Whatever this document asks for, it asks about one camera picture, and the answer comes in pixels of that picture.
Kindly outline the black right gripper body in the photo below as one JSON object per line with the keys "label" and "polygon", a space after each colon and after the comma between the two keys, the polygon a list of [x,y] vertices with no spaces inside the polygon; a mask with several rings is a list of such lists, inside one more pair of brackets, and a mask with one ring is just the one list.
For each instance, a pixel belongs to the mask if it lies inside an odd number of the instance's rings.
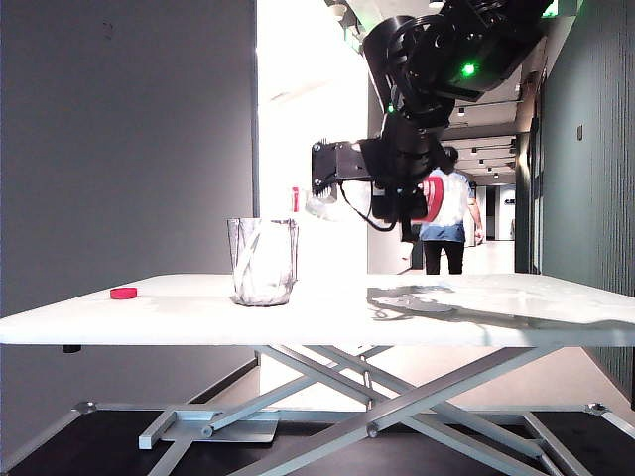
{"label": "black right gripper body", "polygon": [[419,184],[445,156],[437,137],[424,137],[419,152],[403,152],[387,139],[360,142],[374,190],[371,213],[383,221],[410,221],[428,214],[428,201]]}

